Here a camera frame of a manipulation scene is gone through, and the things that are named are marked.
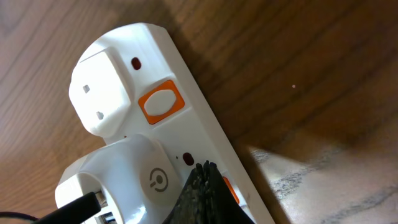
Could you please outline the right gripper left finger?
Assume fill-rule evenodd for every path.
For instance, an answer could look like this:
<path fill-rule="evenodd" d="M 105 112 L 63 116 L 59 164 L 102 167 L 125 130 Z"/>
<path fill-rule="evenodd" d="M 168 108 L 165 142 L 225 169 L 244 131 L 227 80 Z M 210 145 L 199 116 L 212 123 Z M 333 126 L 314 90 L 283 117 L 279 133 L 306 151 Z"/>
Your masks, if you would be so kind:
<path fill-rule="evenodd" d="M 183 189 L 178 196 L 177 202 L 163 224 L 174 223 L 208 223 L 206 214 L 206 196 L 205 186 L 207 178 L 205 177 L 204 164 L 197 163 L 192 169 Z"/>

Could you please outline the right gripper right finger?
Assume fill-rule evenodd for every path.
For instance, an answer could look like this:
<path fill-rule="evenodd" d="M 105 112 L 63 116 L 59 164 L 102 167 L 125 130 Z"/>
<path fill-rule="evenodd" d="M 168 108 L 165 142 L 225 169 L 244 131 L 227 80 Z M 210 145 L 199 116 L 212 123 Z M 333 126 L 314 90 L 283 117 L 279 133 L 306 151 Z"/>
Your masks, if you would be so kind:
<path fill-rule="evenodd" d="M 203 165 L 205 175 L 205 210 L 208 223 L 253 224 L 238 205 L 214 162 Z"/>

